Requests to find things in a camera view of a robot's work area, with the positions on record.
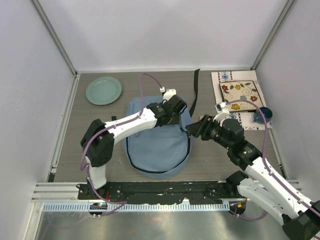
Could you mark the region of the light blue backpack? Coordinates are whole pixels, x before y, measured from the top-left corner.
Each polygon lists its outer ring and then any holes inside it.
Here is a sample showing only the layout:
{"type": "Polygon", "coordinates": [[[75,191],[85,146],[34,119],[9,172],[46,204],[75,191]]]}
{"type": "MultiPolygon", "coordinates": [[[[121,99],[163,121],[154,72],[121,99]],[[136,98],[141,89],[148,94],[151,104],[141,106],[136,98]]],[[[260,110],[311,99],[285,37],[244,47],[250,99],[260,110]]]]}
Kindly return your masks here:
{"type": "Polygon", "coordinates": [[[130,165],[151,178],[171,178],[187,164],[194,138],[186,126],[193,123],[192,116],[198,98],[191,109],[185,109],[174,124],[146,129],[122,140],[130,165]]]}

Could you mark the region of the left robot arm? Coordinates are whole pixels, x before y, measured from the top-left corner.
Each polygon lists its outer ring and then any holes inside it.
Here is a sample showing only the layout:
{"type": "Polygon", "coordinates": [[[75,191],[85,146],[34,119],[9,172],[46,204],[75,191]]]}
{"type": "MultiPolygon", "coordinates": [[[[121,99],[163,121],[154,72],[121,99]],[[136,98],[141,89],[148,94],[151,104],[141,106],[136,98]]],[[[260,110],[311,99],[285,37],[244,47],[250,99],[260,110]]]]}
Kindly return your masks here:
{"type": "Polygon", "coordinates": [[[80,169],[87,171],[89,194],[100,200],[107,192],[106,166],[114,147],[123,144],[130,165],[142,175],[165,179],[186,165],[192,138],[186,125],[192,123],[187,103],[178,95],[135,98],[124,118],[94,120],[80,145],[80,169]]]}

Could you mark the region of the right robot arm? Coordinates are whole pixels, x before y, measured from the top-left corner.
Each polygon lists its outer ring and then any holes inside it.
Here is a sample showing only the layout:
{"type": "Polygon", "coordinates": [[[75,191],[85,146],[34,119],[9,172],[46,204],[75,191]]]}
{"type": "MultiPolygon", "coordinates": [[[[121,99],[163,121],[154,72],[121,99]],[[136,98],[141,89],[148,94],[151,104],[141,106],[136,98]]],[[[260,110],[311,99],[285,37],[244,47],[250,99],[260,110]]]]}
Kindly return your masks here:
{"type": "Polygon", "coordinates": [[[245,139],[237,120],[219,123],[205,115],[186,129],[195,138],[213,140],[227,149],[229,159],[240,167],[226,180],[230,197],[241,195],[253,201],[279,222],[291,240],[311,240],[319,234],[319,201],[304,196],[263,159],[263,154],[245,139]]]}

